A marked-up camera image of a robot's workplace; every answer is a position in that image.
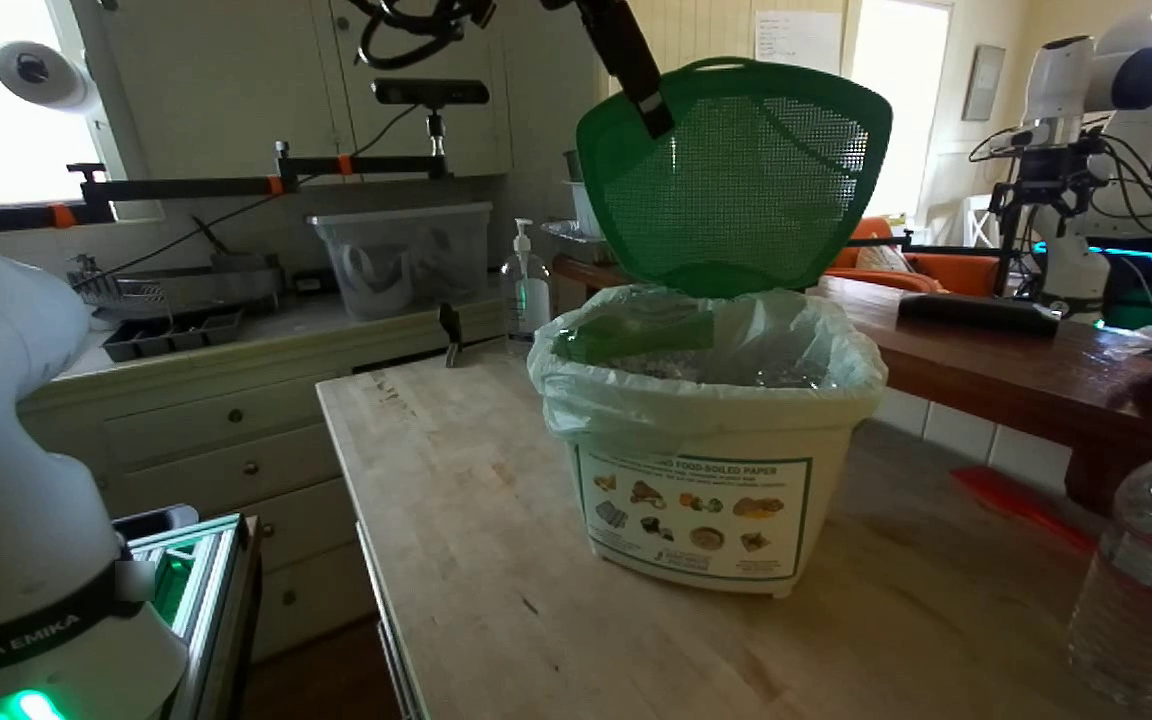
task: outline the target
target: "green light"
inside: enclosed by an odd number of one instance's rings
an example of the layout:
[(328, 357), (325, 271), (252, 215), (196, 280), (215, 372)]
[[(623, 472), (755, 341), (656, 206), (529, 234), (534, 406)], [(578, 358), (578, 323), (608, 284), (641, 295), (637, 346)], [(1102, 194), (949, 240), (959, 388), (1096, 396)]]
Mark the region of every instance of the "green light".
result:
[(40, 687), (18, 687), (0, 698), (0, 720), (65, 720), (57, 698)]

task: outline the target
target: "food waste label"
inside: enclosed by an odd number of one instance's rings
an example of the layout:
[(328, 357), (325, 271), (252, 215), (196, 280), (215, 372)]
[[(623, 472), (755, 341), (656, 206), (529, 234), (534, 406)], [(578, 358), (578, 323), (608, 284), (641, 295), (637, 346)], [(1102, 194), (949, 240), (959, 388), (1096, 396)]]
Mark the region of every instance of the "food waste label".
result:
[(714, 581), (793, 581), (813, 458), (714, 458), (577, 447), (588, 536), (637, 565)]

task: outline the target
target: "cabinet drawer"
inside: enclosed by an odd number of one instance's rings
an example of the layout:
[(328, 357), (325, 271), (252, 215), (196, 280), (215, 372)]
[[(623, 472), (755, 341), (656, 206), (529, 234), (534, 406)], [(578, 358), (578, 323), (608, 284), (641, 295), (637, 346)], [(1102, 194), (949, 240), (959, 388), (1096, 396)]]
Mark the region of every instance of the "cabinet drawer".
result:
[(340, 478), (267, 497), (243, 510), (260, 520), (267, 571), (352, 540), (352, 504)]
[(233, 510), (238, 504), (319, 484), (325, 477), (325, 422), (307, 422), (281, 437), (243, 441), (233, 447), (201, 450), (186, 458), (152, 464), (121, 477), (124, 510), (156, 504), (193, 504), (209, 510)]
[(303, 638), (352, 622), (360, 615), (352, 609), (355, 571), (360, 554), (352, 544), (267, 571), (260, 590), (252, 659), (267, 659), (282, 647), (294, 647)]
[(319, 420), (307, 382), (275, 382), (209, 396), (201, 402), (170, 402), (107, 422), (111, 447), (124, 468), (169, 458), (196, 447), (235, 445), (275, 426)]

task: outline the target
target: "kitchen cabinet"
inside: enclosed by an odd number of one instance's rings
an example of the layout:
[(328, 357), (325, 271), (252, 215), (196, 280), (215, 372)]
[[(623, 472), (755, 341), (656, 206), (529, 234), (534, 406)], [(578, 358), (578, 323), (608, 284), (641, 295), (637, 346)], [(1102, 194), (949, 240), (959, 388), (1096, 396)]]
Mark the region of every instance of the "kitchen cabinet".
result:
[[(93, 77), (141, 143), (126, 154), (141, 176), (270, 176), (275, 141), (290, 154), (340, 154), (404, 110), (371, 99), (376, 70), (355, 63), (364, 17), (346, 0), (121, 0), (78, 12), (93, 17)], [(448, 167), (507, 173), (491, 31), (470, 26), (462, 42), (386, 77), (484, 78), (491, 103), (444, 108)], [(406, 110), (368, 154), (427, 154), (422, 115)]]
[[(222, 345), (51, 380), (24, 402), (26, 431), (83, 458), (111, 517), (193, 504), (260, 524), (254, 659), (371, 610), (352, 504), (315, 406), (315, 380), (435, 350), (435, 311)], [(462, 341), (499, 323), (462, 303)]]

